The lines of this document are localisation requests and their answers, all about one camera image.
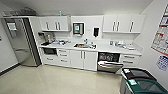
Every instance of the faucet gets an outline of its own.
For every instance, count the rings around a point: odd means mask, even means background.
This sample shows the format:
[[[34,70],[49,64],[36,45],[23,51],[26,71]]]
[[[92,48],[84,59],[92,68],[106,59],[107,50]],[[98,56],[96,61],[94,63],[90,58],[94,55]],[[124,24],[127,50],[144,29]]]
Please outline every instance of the faucet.
[[[85,40],[84,40],[84,42],[85,42],[85,44],[87,44],[88,40],[87,40],[87,39],[85,39]]]

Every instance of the cabinet door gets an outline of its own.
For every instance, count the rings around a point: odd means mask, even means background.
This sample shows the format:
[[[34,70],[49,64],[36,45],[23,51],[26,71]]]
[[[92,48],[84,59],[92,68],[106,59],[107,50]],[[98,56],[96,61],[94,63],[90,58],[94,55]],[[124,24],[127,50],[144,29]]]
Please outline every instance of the cabinet door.
[[[58,30],[58,22],[57,22],[57,17],[48,17],[48,21],[49,21],[49,29],[51,31],[56,31]]]
[[[47,17],[39,17],[39,19],[40,19],[41,29],[44,31],[48,31],[49,30],[48,18]]]
[[[140,33],[144,18],[144,15],[133,15],[130,22],[129,32]]]
[[[113,32],[116,30],[117,15],[105,15],[103,23],[103,32]]]
[[[97,71],[98,52],[84,52],[84,69]]]
[[[71,67],[83,69],[82,51],[70,50]]]
[[[131,15],[118,15],[116,31],[117,32],[129,32],[129,24],[131,21]]]
[[[60,16],[60,17],[57,17],[57,19],[58,19],[58,30],[59,31],[69,31],[68,17]]]
[[[56,55],[42,55],[42,63],[49,65],[58,65],[59,58]]]

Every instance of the trash bin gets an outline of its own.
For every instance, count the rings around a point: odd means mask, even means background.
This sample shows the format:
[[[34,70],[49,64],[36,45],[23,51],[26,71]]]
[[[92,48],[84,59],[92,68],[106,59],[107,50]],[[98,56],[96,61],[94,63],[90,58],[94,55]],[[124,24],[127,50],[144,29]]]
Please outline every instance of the trash bin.
[[[120,93],[126,93],[126,80],[129,79],[149,79],[157,81],[148,71],[139,68],[123,68],[122,69],[122,80],[120,85]]]
[[[168,94],[157,81],[149,79],[127,80],[125,91],[125,94]]]

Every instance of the sink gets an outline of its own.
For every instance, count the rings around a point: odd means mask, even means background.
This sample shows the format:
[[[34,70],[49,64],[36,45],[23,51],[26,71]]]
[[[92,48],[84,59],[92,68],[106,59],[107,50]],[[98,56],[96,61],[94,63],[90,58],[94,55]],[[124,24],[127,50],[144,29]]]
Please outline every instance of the sink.
[[[90,48],[90,46],[87,45],[87,44],[76,44],[74,47],[79,47],[79,48]]]

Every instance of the drawer handle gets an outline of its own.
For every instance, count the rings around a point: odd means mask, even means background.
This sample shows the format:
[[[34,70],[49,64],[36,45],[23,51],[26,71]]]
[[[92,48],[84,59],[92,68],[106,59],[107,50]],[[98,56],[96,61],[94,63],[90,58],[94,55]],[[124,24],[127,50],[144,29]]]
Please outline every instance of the drawer handle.
[[[66,52],[66,51],[64,51],[64,50],[59,50],[60,52]]]
[[[124,56],[125,58],[135,58],[135,57],[131,57],[131,56]]]
[[[50,58],[47,58],[48,60],[53,60],[53,59],[50,59]]]
[[[133,62],[130,62],[130,61],[123,61],[124,63],[133,63]]]
[[[67,61],[65,61],[65,60],[61,60],[62,62],[67,62]]]
[[[67,55],[62,55],[62,54],[60,54],[60,56],[67,56]]]

